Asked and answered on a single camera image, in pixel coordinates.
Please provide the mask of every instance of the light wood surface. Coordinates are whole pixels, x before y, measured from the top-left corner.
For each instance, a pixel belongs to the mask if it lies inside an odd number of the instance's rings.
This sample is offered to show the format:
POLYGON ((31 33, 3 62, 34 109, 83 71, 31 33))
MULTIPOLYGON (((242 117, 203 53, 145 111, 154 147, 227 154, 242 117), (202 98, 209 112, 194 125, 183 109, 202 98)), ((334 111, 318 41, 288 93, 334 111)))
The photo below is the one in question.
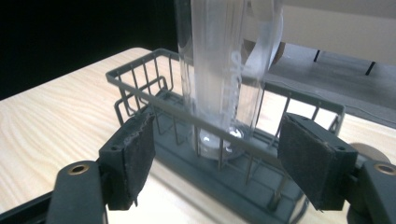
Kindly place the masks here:
MULTIPOLYGON (((53 188, 67 164, 96 160, 120 127, 113 105, 120 98, 105 73, 149 51, 129 49, 0 102, 0 213, 53 188)), ((346 116, 340 137, 363 142, 396 162, 396 131, 346 116)), ((244 223, 200 190, 154 162, 139 206, 110 212, 110 223, 244 223)), ((345 212, 316 212, 302 223, 346 223, 345 212)))

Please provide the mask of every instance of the wire basket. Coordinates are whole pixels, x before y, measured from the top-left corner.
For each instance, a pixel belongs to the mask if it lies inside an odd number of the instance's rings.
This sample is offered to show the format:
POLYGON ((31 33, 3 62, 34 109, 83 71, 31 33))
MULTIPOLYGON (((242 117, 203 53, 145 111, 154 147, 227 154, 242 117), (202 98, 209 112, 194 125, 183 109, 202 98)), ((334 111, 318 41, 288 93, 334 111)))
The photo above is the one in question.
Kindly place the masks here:
POLYGON ((276 158, 281 117, 298 108, 300 115, 338 134, 344 107, 265 82, 257 128, 251 139, 244 140, 186 112, 179 70, 176 53, 157 49, 107 72, 108 82, 120 89, 121 98, 115 103, 120 125, 135 113, 154 113, 158 161, 249 222, 297 222, 306 210, 307 199, 276 158), (217 161, 201 157, 193 150, 197 142, 191 140, 198 139, 191 137, 198 128, 243 148, 244 154, 224 160, 220 150, 217 161))

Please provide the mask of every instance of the black background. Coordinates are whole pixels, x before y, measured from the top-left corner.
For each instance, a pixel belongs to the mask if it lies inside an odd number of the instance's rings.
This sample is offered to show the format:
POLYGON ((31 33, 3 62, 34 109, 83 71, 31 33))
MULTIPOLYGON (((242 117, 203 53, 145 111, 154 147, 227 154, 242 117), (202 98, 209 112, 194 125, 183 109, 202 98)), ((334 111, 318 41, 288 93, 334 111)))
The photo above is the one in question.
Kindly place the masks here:
POLYGON ((133 47, 177 51, 173 0, 13 1, 0 13, 0 99, 133 47))

